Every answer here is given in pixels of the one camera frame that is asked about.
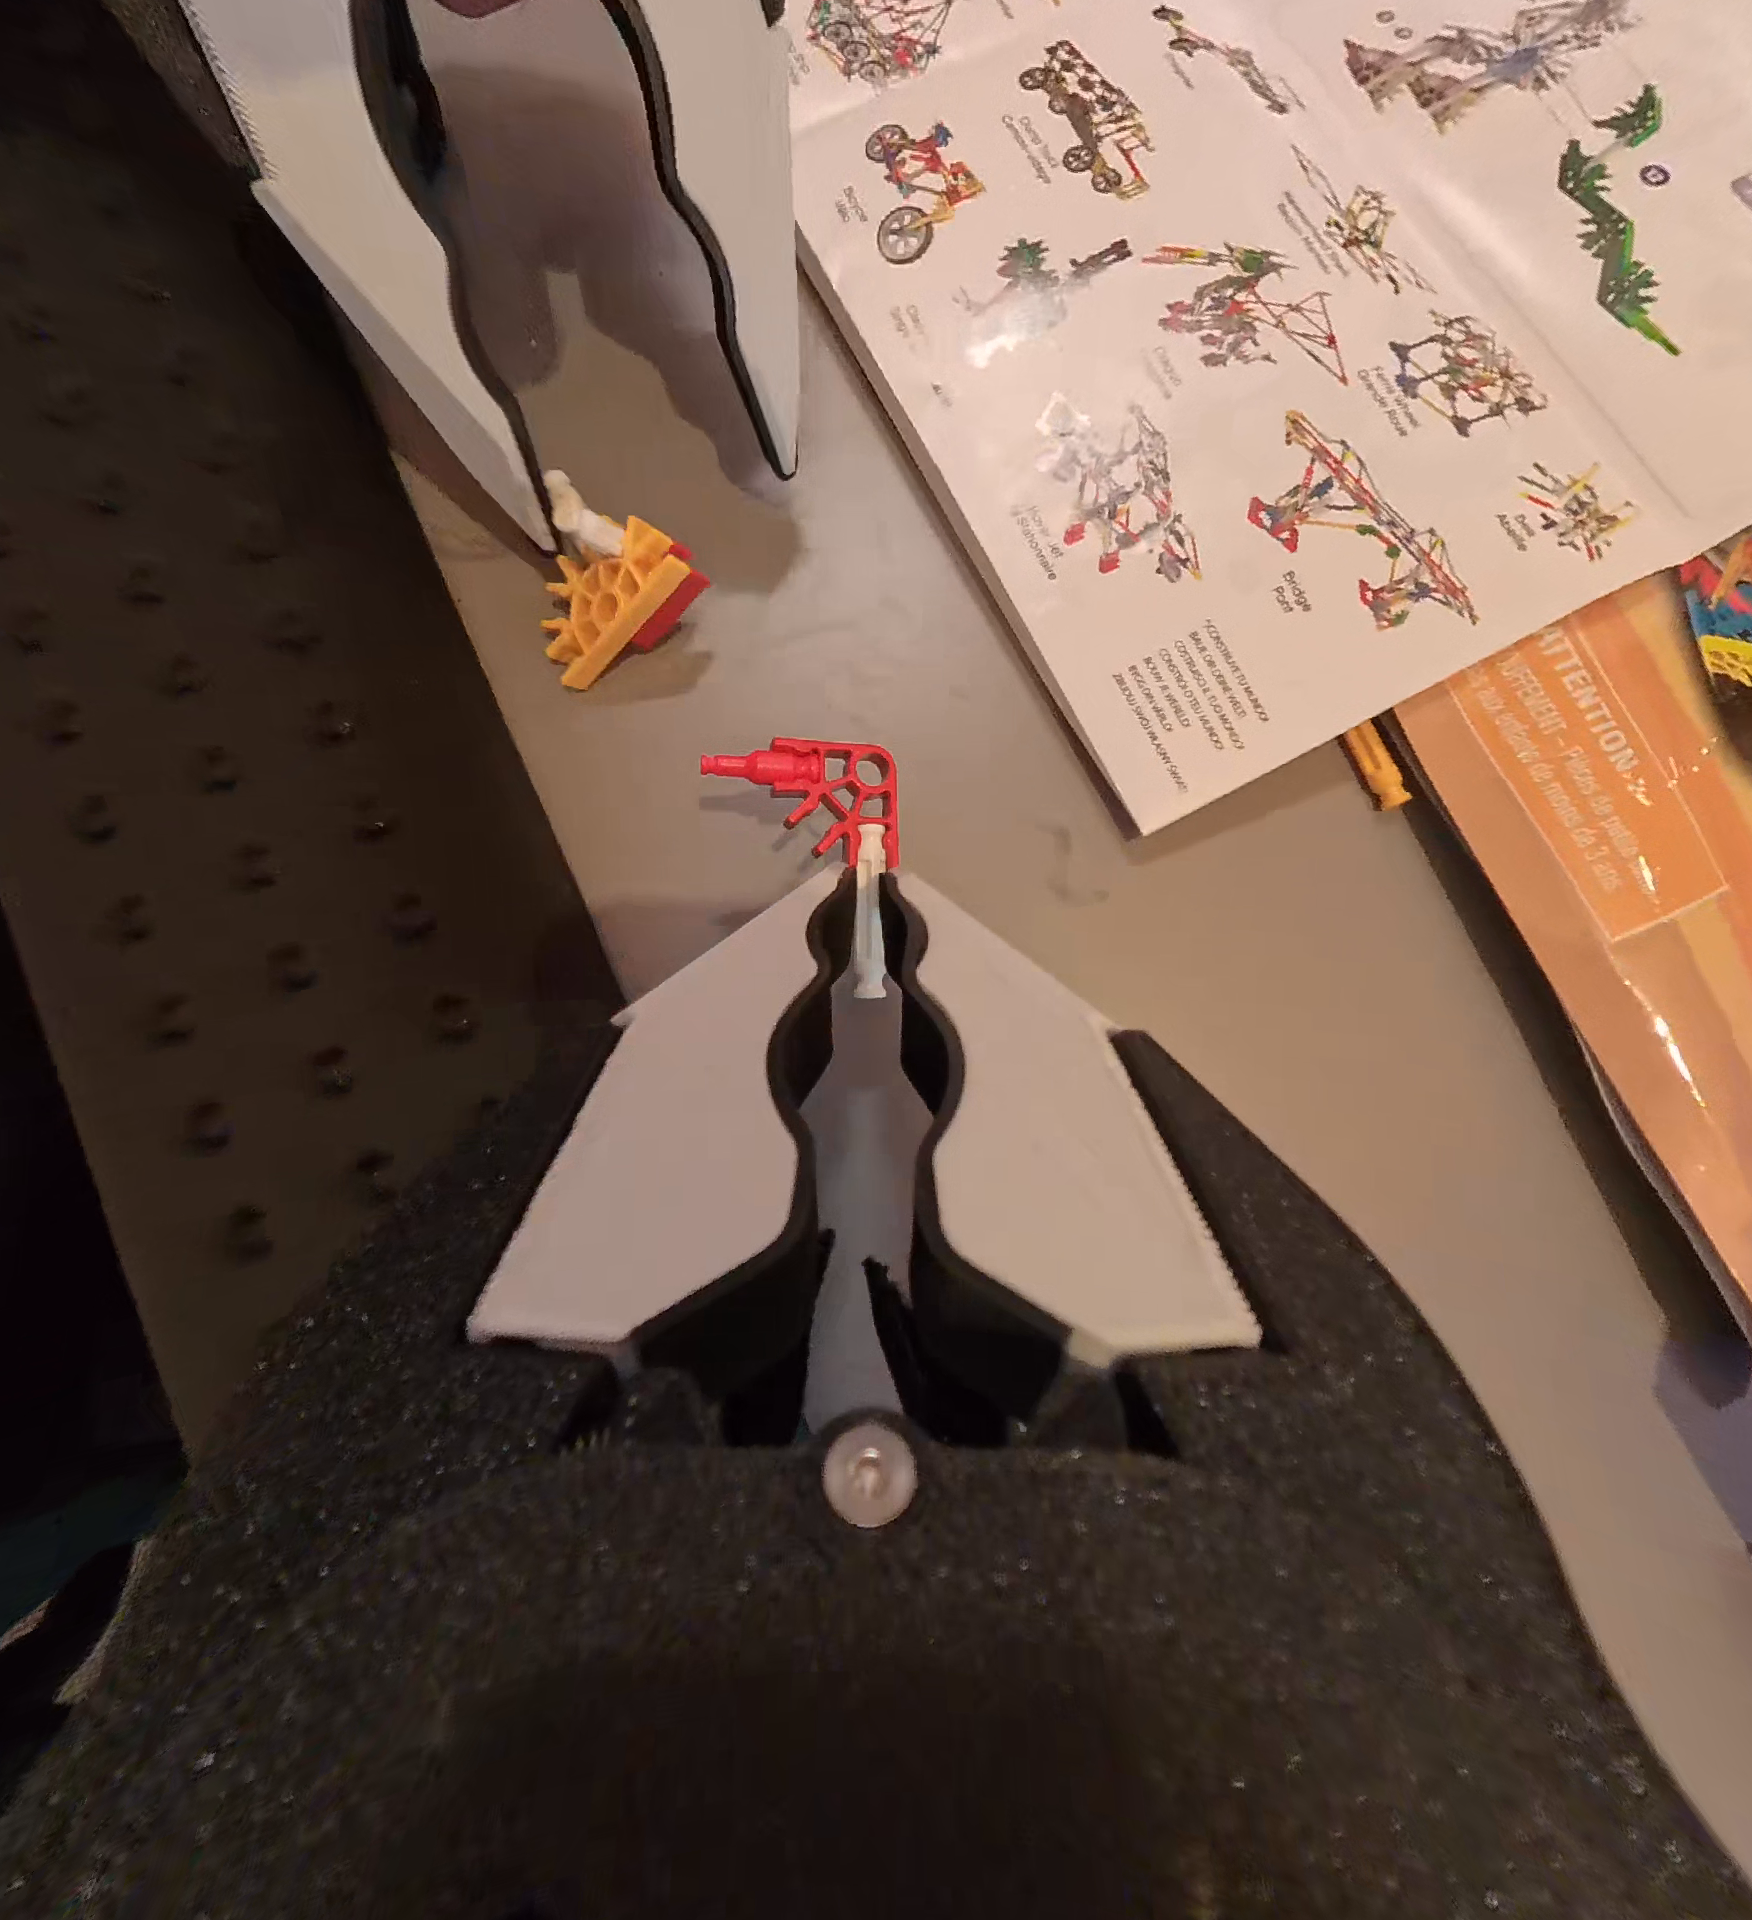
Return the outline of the yellow plastic rod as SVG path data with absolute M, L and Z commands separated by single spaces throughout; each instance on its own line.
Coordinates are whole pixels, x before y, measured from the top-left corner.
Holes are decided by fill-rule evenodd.
M 1377 813 L 1392 813 L 1408 805 L 1412 792 L 1406 777 L 1374 720 L 1342 732 L 1338 744 Z

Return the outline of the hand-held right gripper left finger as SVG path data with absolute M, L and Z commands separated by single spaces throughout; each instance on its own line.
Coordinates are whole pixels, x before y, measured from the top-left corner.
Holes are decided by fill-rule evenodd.
M 631 1357 L 670 1310 L 769 1248 L 796 1141 L 768 1079 L 814 980 L 817 874 L 614 1019 L 616 1042 L 468 1319 L 471 1341 Z

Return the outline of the white printed instruction sheet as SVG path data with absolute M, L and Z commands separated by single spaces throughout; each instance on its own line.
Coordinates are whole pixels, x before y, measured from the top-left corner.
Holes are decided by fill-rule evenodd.
M 805 267 L 1133 830 L 1752 525 L 1752 2 L 786 21 Z

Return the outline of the red yellow K'nex assembly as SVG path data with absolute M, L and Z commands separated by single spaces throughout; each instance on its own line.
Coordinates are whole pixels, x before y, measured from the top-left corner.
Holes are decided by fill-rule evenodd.
M 634 654 L 628 638 L 679 580 L 667 532 L 637 514 L 622 525 L 621 557 L 595 564 L 561 557 L 559 578 L 546 583 L 553 609 L 543 619 L 545 654 L 571 693 L 590 691 L 622 655 Z

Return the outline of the orange and red toy bag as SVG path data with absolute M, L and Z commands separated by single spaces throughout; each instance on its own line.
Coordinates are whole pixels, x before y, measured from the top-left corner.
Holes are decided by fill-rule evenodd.
M 1392 720 L 1752 1343 L 1752 526 Z

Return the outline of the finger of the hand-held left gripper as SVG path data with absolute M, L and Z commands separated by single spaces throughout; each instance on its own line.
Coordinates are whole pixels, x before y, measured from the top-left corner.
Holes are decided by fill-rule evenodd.
M 798 467 L 791 45 L 781 2 L 607 2 L 661 192 L 711 290 L 716 337 L 766 467 Z
M 377 128 L 367 18 L 346 2 L 188 5 L 258 167 L 258 203 L 479 492 L 553 553 L 520 412 L 466 346 L 449 251 Z

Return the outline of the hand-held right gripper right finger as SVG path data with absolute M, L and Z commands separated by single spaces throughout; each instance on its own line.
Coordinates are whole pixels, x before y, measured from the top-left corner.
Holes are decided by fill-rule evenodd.
M 892 889 L 948 1060 L 925 1251 L 1024 1310 L 1078 1365 L 1258 1345 L 1258 1319 L 1090 1003 L 916 877 Z

